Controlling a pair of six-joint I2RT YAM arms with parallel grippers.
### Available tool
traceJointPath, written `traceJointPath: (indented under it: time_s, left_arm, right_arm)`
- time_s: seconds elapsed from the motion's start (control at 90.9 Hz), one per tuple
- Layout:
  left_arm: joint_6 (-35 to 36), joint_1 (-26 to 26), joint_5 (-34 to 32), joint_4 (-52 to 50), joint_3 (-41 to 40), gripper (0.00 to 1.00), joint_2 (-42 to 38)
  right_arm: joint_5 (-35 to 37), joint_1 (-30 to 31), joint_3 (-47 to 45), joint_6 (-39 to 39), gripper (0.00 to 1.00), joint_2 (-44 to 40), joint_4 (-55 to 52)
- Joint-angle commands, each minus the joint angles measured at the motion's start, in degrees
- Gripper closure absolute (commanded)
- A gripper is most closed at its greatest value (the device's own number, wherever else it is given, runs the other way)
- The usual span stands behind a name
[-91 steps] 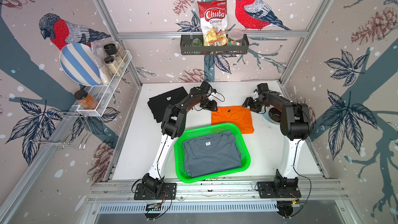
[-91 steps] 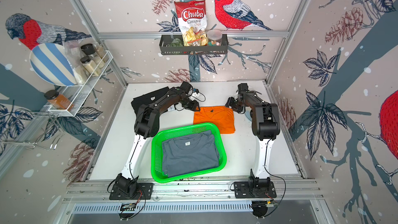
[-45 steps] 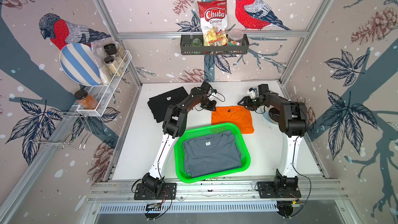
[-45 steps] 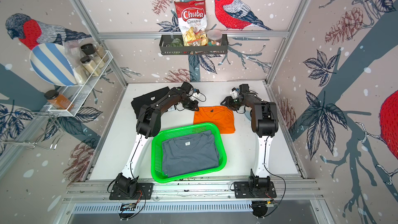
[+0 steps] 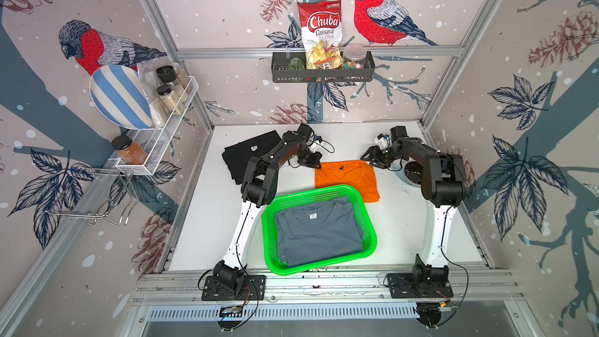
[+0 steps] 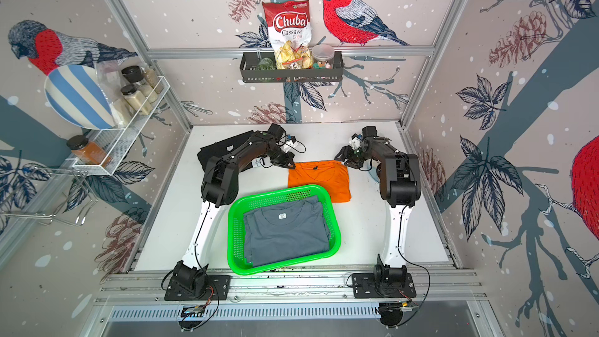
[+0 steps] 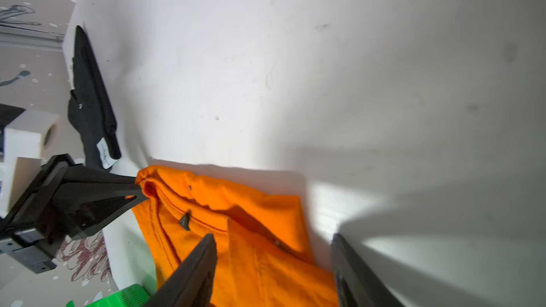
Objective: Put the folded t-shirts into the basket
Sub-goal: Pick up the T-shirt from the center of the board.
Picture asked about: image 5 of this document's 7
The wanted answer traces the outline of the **orange t-shirt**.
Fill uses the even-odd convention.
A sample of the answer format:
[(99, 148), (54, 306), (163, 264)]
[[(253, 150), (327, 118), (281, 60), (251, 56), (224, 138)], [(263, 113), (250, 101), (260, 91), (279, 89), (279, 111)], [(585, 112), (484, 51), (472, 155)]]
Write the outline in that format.
[(380, 201), (374, 168), (365, 161), (325, 162), (315, 170), (317, 189), (347, 185), (356, 189), (364, 203)]

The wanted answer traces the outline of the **grey t-shirt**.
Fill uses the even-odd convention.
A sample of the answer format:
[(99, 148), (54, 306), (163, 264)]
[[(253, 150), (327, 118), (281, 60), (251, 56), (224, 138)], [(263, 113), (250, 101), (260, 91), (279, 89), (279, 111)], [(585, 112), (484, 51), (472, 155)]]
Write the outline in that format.
[(363, 231), (347, 196), (287, 208), (275, 223), (279, 260), (290, 268), (363, 250)]

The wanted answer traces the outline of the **black t-shirt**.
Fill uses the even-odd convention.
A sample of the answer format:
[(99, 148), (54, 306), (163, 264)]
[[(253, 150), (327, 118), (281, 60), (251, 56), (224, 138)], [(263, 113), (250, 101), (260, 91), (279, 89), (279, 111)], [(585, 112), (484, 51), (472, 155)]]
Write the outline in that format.
[(222, 159), (227, 165), (232, 179), (236, 185), (241, 185), (247, 164), (252, 157), (261, 157), (271, 151), (281, 137), (272, 130), (257, 137), (234, 144), (224, 149)]

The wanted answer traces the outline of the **green plastic basket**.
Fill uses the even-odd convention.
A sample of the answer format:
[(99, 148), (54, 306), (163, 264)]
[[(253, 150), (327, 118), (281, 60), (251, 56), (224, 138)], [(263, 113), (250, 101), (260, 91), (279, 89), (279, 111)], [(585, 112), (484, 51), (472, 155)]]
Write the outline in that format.
[[(290, 268), (286, 264), (282, 263), (279, 260), (277, 251), (278, 232), (275, 223), (275, 215), (287, 208), (293, 208), (296, 206), (312, 204), (321, 201), (329, 201), (342, 196), (347, 196), (349, 202), (353, 204), (355, 218), (363, 231), (363, 250), (355, 254), (349, 254), (308, 265), (301, 265), (294, 268)], [(262, 226), (265, 262), (268, 268), (279, 276), (289, 276), (302, 271), (309, 271), (315, 268), (337, 265), (348, 261), (362, 259), (373, 254), (377, 247), (376, 232), (371, 223), (362, 197), (356, 189), (347, 185), (325, 187), (277, 197), (263, 213)]]

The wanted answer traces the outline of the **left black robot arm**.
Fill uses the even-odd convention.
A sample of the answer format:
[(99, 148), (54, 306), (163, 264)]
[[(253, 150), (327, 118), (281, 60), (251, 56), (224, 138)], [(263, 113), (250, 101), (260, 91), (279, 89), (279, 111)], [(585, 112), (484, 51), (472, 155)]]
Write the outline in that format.
[(240, 295), (245, 288), (247, 273), (243, 257), (254, 232), (254, 223), (275, 199), (280, 168), (293, 157), (300, 166), (321, 168), (322, 154), (310, 149), (314, 141), (313, 129), (302, 123), (296, 130), (285, 132), (271, 151), (249, 159), (241, 184), (240, 219), (226, 254), (212, 271), (215, 282), (233, 295)]

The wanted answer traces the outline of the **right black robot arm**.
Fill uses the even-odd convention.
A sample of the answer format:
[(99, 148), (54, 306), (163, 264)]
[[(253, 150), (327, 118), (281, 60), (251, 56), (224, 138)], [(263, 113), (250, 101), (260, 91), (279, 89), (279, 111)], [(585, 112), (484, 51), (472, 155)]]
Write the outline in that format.
[(452, 220), (466, 196), (463, 158), (446, 154), (417, 137), (409, 137), (404, 126), (377, 136), (375, 145), (360, 157), (369, 165), (390, 170), (400, 160), (413, 160), (422, 167), (420, 189), (434, 207), (427, 216), (423, 250), (416, 255), (411, 273), (389, 273), (387, 287), (393, 298), (453, 296), (449, 285), (446, 248)]

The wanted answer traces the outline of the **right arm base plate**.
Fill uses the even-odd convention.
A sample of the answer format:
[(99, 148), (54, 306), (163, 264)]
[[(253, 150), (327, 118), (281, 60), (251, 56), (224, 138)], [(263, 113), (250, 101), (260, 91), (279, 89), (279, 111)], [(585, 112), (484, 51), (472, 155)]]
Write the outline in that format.
[(445, 275), (415, 280), (412, 273), (388, 273), (383, 285), (389, 289), (393, 299), (454, 297), (449, 277)]

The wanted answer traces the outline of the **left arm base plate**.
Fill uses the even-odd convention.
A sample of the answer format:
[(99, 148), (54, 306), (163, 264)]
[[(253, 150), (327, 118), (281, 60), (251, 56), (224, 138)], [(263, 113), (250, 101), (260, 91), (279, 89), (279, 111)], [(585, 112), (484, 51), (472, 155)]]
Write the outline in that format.
[(231, 289), (221, 284), (215, 276), (208, 276), (202, 290), (202, 301), (217, 300), (258, 300), (265, 298), (266, 276), (244, 276), (242, 284), (236, 284)]

